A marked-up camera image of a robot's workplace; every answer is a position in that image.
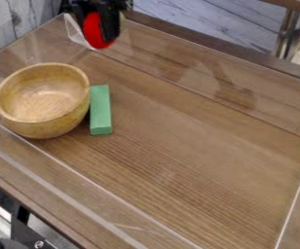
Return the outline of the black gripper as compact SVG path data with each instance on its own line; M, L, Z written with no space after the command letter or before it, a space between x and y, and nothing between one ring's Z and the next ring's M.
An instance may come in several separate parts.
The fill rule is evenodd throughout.
M68 3L74 7L79 30L83 30L83 10L95 11L103 5L116 8L119 11L128 9L128 0L68 0ZM100 29L106 42L114 41L120 35L120 12L114 8L104 8L100 11Z

